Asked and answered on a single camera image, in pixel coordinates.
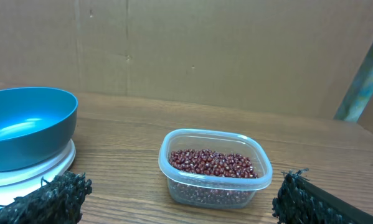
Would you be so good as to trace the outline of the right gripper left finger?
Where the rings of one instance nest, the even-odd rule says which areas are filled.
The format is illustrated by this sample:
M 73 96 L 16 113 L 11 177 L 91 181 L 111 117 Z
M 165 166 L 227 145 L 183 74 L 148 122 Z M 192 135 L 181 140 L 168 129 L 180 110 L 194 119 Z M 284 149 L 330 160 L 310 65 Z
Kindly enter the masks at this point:
M 0 209 L 0 224 L 77 224 L 82 219 L 82 204 L 92 193 L 85 174 L 67 171 L 40 183 L 39 189 Z

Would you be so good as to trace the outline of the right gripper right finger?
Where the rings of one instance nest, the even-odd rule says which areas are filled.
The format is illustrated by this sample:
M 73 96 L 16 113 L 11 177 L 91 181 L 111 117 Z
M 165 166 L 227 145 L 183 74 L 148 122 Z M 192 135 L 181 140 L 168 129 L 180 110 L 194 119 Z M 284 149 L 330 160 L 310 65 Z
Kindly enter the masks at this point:
M 284 180 L 272 201 L 272 215 L 285 224 L 373 224 L 370 215 L 313 185 L 307 169 L 282 172 Z

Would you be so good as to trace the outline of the white digital kitchen scale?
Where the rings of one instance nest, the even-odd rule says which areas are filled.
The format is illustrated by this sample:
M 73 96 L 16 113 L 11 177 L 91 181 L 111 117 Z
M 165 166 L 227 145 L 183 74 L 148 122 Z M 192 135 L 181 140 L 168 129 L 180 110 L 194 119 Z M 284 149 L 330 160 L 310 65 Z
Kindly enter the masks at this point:
M 44 181 L 52 181 L 62 175 L 72 165 L 76 155 L 75 145 L 70 140 L 62 151 L 54 157 L 34 166 L 19 170 L 0 172 L 0 209 L 39 189 Z

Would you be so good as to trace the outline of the teal blue bowl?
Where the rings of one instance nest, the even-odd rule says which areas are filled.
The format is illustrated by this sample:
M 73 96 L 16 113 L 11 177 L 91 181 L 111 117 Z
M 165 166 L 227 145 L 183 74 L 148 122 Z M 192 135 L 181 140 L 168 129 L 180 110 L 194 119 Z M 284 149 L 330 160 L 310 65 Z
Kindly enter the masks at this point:
M 74 134 L 77 109 L 77 97 L 58 88 L 0 90 L 0 172 L 58 154 Z

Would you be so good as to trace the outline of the clear plastic container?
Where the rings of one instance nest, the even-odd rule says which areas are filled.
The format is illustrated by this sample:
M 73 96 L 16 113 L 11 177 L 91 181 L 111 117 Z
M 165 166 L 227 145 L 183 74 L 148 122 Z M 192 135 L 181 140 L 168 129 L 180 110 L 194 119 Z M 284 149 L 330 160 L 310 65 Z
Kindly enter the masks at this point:
M 206 129 L 168 133 L 158 165 L 175 201 L 213 209 L 245 207 L 273 177 L 271 162 L 255 140 Z

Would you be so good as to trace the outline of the red adzuki beans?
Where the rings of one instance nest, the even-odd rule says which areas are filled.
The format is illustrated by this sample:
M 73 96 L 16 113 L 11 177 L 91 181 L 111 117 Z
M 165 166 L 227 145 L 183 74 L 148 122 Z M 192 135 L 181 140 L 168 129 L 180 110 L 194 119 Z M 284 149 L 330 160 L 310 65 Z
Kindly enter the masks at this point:
M 177 170 L 192 174 L 226 178 L 258 178 L 250 158 L 241 154 L 223 154 L 210 149 L 185 149 L 173 151 L 169 163 Z M 168 187 L 170 193 L 182 202 L 217 208 L 243 205 L 249 202 L 255 193 L 246 190 L 195 187 L 173 180 L 168 181 Z

